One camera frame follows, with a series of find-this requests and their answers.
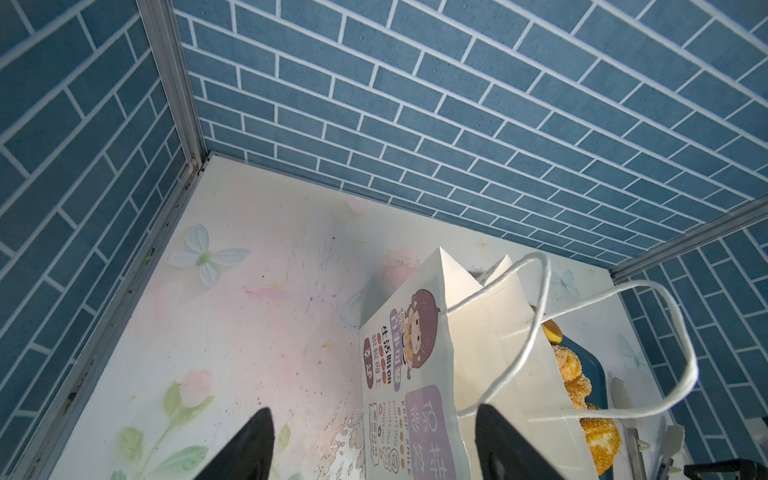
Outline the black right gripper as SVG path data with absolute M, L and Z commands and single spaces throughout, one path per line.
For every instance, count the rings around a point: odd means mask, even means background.
M 767 467 L 747 459 L 731 459 L 713 463 L 686 465 L 683 474 L 701 480 L 704 474 L 735 474 L 738 479 L 767 480 Z

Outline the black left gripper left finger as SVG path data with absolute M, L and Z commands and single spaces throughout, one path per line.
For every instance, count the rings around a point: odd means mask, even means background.
M 258 410 L 195 480 L 267 480 L 275 430 L 269 407 Z

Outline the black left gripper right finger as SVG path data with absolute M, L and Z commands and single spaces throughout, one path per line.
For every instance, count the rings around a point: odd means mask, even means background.
M 475 445 L 485 480 L 561 480 L 562 476 L 492 405 L 481 404 Z

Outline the twisted sugar bread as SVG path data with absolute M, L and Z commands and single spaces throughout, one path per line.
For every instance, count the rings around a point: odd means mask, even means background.
M 586 398 L 592 393 L 591 381 L 583 374 L 579 357 L 569 348 L 552 345 L 566 392 L 578 410 L 588 410 Z

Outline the white paper bag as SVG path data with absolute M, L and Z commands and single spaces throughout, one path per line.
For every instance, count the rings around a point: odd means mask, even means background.
M 573 408 L 541 324 L 549 258 L 502 259 L 479 277 L 435 251 L 361 327 L 364 468 L 370 479 L 483 479 L 475 445 L 492 405 L 562 479 L 598 477 L 580 418 L 660 414 L 694 388 L 699 368 L 680 309 L 670 309 L 686 361 L 655 405 Z

